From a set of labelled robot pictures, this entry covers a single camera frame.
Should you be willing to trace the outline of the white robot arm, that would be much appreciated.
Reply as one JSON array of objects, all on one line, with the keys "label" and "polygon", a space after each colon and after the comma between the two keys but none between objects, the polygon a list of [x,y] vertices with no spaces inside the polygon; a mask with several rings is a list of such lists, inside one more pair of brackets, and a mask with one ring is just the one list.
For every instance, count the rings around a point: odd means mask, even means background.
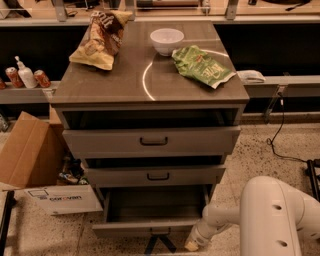
[{"label": "white robot arm", "polygon": [[254,177],[238,207],[204,207],[185,248],[198,250],[232,224],[240,227],[241,256],[302,256],[299,238],[320,238],[320,202],[276,178]]}]

